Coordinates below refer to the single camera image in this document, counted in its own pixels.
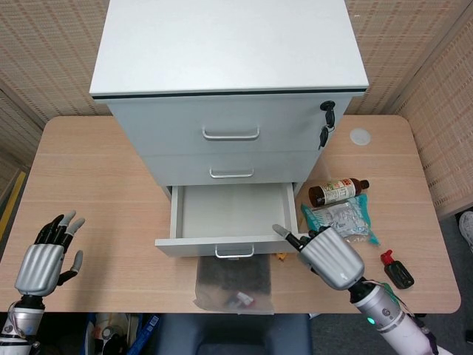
metal drawer handle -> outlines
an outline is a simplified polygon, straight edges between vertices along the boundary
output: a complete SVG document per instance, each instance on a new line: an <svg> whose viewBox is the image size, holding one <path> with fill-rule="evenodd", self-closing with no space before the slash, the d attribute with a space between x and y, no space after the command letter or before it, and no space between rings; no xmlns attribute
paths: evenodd
<svg viewBox="0 0 473 355"><path fill-rule="evenodd" d="M209 135L205 128L202 128L202 135L207 141L255 141L259 137L259 127L254 135Z"/></svg>
<svg viewBox="0 0 473 355"><path fill-rule="evenodd" d="M212 179L234 179L234 178L251 178L254 175L254 169L247 174L214 174L212 168L208 170Z"/></svg>
<svg viewBox="0 0 473 355"><path fill-rule="evenodd" d="M251 252L249 254L237 254L237 255L220 255L219 246L215 245L215 256L219 259L233 259L237 257L252 257L254 255L254 244L251 244Z"/></svg>

robot finger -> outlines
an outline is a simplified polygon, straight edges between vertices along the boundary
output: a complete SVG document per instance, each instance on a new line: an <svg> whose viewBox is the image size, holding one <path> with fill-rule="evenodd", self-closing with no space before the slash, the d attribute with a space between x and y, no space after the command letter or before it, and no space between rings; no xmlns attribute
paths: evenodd
<svg viewBox="0 0 473 355"><path fill-rule="evenodd" d="M39 239L40 244L51 243L52 237L54 236L54 233L56 232L56 229L58 228L58 224L59 222L61 222L63 218L64 218L64 215L60 214L54 220L52 220L51 223L49 223L48 227L44 230L44 233L41 236L41 238L39 236L38 238L36 238L36 239Z"/></svg>
<svg viewBox="0 0 473 355"><path fill-rule="evenodd" d="M47 231L49 231L51 222L49 222L47 225L45 225L38 233L38 236L36 237L35 244L44 244L44 238L46 237Z"/></svg>
<svg viewBox="0 0 473 355"><path fill-rule="evenodd" d="M67 248L69 248L69 245L72 242L74 234L76 233L77 230L79 230L80 227L82 227L82 225L85 222L86 220L84 218L79 218L73 224L67 227L66 233L64 233L64 236L59 240L59 245L64 247L65 254L66 254Z"/></svg>
<svg viewBox="0 0 473 355"><path fill-rule="evenodd" d="M58 224L58 230L54 234L51 240L51 244L59 245L64 233L66 233L67 226L69 225L70 221L74 218L75 211L71 211L68 214L64 215L64 218Z"/></svg>

plastic bag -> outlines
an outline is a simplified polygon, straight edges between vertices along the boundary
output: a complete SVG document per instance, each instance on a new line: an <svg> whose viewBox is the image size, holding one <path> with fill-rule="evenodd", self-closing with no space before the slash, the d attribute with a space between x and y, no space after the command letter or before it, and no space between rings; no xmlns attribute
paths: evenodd
<svg viewBox="0 0 473 355"><path fill-rule="evenodd" d="M371 231L367 204L368 197L359 195L320 209L311 209L304 204L301 208L309 229L318 231L322 226L331 226L348 242L367 240L379 246L378 238Z"/></svg>
<svg viewBox="0 0 473 355"><path fill-rule="evenodd" d="M273 314L269 257L200 257L194 303L207 311Z"/></svg>

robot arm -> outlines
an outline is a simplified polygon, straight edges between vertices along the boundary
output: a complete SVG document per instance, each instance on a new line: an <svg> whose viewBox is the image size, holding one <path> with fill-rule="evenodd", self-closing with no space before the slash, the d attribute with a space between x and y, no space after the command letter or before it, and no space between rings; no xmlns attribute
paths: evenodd
<svg viewBox="0 0 473 355"><path fill-rule="evenodd" d="M332 228L310 231L300 239L287 229L273 226L299 252L303 263L335 290L348 290L350 302L376 327L400 355L450 354L438 347L435 337L392 292L363 277L364 263L352 246Z"/></svg>
<svg viewBox="0 0 473 355"><path fill-rule="evenodd" d="M80 250L71 269L61 274L69 244L85 222L79 218L69 225L74 216L75 211L66 216L61 214L45 225L24 255L15 283L22 296L8 309L8 318L0 333L0 355L26 355L32 347L38 350L35 335L44 313L43 297L81 269L83 253Z"/></svg>

yellow strip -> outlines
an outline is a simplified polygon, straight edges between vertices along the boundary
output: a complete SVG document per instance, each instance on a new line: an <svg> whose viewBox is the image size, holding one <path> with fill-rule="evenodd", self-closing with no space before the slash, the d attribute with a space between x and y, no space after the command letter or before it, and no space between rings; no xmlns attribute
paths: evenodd
<svg viewBox="0 0 473 355"><path fill-rule="evenodd" d="M7 228L8 220L10 220L10 216L13 213L13 208L15 207L16 199L18 198L21 187L23 186L23 181L26 176L27 175L24 172L20 172L20 174L16 178L16 182L15 182L15 185L13 186L12 192L10 194L10 198L8 199L7 205L5 206L5 210L0 219L0 241L3 238L5 229Z"/></svg>

